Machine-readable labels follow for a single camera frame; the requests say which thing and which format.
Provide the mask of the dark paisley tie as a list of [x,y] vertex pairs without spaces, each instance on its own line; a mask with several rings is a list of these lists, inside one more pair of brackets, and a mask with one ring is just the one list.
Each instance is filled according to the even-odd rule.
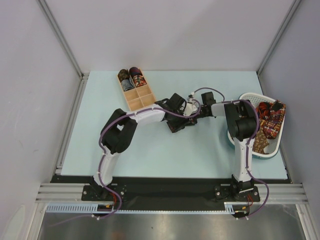
[[177,124],[177,123],[168,123],[168,127],[172,133],[177,133],[183,130],[185,127],[188,127],[188,123]]

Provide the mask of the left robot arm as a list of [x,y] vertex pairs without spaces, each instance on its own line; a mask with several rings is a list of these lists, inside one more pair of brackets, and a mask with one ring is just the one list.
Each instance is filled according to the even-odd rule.
[[116,109],[103,127],[98,140],[102,157],[93,177],[97,184],[93,187],[92,194],[99,200],[105,200],[109,195],[120,197],[108,185],[113,180],[118,158],[130,146],[137,127],[165,121],[169,130],[176,133],[187,125],[193,125],[200,112],[201,104],[198,100],[185,100],[176,93],[170,99],[158,100],[136,111]]

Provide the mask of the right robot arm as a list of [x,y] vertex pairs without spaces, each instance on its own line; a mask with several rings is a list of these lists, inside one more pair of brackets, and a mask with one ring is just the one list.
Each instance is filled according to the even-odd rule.
[[234,141],[235,163],[231,174],[229,194],[242,201],[254,190],[252,152],[259,130],[258,114],[248,100],[216,102],[212,92],[201,95],[200,116],[225,117],[227,130]]

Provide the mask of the wooden compartment box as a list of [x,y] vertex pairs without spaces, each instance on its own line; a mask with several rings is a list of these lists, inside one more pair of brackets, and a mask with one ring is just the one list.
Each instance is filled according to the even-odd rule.
[[[128,108],[130,109],[130,111],[137,111],[139,109],[149,107],[156,102],[156,97],[155,97],[155,95],[154,95],[154,93],[153,93],[153,91],[152,91],[143,72],[142,72],[142,74],[143,74],[147,84],[144,86],[141,86],[141,87],[134,86],[134,89],[128,90],[126,92],[123,91],[122,86],[121,86],[121,82],[119,81],[118,74],[117,74],[118,82],[120,84],[125,101],[128,105]],[[129,79],[133,83],[133,77],[130,76]]]

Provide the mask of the white teal plastic basket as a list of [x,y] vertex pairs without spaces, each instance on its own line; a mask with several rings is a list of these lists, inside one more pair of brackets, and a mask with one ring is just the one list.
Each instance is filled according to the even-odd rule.
[[[253,93],[253,92],[244,93],[239,98],[241,100],[250,101],[255,108],[259,105],[260,102],[273,103],[276,101],[273,98],[270,98],[270,97],[267,97],[265,95],[261,95],[258,93]],[[282,123],[282,126],[280,128],[280,131],[279,131],[277,137],[275,139],[267,139],[269,145],[264,149],[265,154],[260,154],[260,153],[254,152],[252,150],[253,156],[258,157],[258,158],[262,158],[262,159],[270,159],[277,154],[279,147],[280,147],[280,141],[281,141],[281,137],[282,137],[282,133],[283,133],[285,117],[284,117],[284,121]]]

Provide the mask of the red black rolled tie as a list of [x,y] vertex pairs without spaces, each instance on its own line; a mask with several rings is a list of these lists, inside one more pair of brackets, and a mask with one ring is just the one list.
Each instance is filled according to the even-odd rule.
[[133,76],[132,80],[133,80],[133,84],[136,88],[142,87],[147,84],[143,75],[137,74],[137,75]]

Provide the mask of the orange black tie in basket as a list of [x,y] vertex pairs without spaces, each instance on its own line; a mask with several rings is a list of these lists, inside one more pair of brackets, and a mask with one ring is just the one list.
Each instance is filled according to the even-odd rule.
[[273,119],[273,115],[271,113],[273,103],[263,101],[260,102],[259,105],[256,107],[257,115],[260,119],[269,121]]

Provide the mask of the grey blue rolled tie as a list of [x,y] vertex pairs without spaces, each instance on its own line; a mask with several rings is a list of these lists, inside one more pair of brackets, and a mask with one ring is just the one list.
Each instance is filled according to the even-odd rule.
[[128,78],[128,79],[123,79],[121,82],[120,82],[120,85],[122,87],[122,90],[124,92],[127,92],[129,90],[132,90],[134,89],[134,85],[132,83],[132,81]]

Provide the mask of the brown patterned tie in basket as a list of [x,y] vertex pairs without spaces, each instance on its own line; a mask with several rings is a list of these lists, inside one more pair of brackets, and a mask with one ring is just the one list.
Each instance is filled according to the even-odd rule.
[[259,154],[265,154],[265,148],[269,145],[267,138],[260,128],[255,136],[253,151]]

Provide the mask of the navy red rolled tie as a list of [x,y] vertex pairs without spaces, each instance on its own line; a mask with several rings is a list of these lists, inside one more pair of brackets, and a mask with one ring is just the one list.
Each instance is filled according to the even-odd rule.
[[129,74],[133,78],[134,76],[142,76],[142,72],[138,67],[131,67],[129,69]]

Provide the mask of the brown rolled tie in box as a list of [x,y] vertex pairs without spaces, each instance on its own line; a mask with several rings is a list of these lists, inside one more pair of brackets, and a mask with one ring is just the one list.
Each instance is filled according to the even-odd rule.
[[120,82],[130,79],[130,73],[127,69],[121,69],[117,75]]

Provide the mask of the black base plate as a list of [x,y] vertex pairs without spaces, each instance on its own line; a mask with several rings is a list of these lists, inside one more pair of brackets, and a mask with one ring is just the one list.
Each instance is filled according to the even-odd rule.
[[83,201],[110,201],[115,207],[150,205],[154,208],[171,206],[174,210],[182,208],[208,209],[222,202],[238,202],[251,206],[260,201],[256,186],[241,199],[230,196],[231,178],[157,178],[157,177],[119,177],[108,185],[120,197],[114,197],[97,184],[92,176],[54,175],[51,183],[84,184],[81,194]]

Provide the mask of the aluminium frame rail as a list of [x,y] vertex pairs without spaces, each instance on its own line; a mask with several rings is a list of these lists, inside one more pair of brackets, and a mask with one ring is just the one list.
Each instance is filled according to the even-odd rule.
[[69,60],[71,66],[75,70],[76,74],[80,79],[83,79],[84,73],[80,68],[80,65],[78,64],[78,61],[75,58],[75,55],[68,44],[60,26],[57,22],[52,10],[50,9],[50,6],[48,5],[46,0],[37,0],[37,4],[39,5],[44,17],[46,18],[53,34],[57,38],[58,43],[60,44],[62,50],[66,54],[67,59]]

